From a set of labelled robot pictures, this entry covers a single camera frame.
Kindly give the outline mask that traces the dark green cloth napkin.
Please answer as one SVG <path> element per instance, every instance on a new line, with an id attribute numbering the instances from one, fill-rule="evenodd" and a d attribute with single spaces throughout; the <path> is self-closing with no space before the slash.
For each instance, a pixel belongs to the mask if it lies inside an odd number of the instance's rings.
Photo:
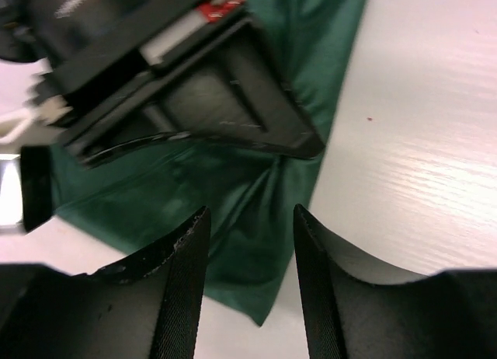
<path id="1" fill-rule="evenodd" d="M 366 0 L 249 0 L 298 99 L 328 137 Z M 85 169 L 52 146 L 56 214 L 123 253 L 211 211 L 206 295 L 262 325 L 294 251 L 293 209 L 321 159 L 195 142 L 142 148 Z"/>

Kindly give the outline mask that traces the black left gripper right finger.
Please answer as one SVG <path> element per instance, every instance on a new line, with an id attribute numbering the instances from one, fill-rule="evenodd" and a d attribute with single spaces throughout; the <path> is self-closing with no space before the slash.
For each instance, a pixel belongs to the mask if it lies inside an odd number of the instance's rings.
<path id="1" fill-rule="evenodd" d="M 312 358 L 494 358 L 496 272 L 396 267 L 294 208 L 294 247 Z"/>

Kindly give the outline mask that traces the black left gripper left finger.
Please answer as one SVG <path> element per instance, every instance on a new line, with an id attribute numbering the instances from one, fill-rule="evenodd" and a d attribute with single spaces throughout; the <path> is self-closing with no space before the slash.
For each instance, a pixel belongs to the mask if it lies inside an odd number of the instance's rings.
<path id="1" fill-rule="evenodd" d="M 3 358 L 191 358 L 210 211 L 93 274 L 1 267 Z"/>

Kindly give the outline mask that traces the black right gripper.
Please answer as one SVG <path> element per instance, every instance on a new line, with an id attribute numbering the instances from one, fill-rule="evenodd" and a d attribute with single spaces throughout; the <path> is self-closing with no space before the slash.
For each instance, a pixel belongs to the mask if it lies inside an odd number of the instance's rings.
<path id="1" fill-rule="evenodd" d="M 1 57 L 47 60 L 31 103 L 92 102 L 128 82 L 62 134 L 86 166 L 182 139 L 312 159 L 323 141 L 245 2 L 1 0 Z"/>

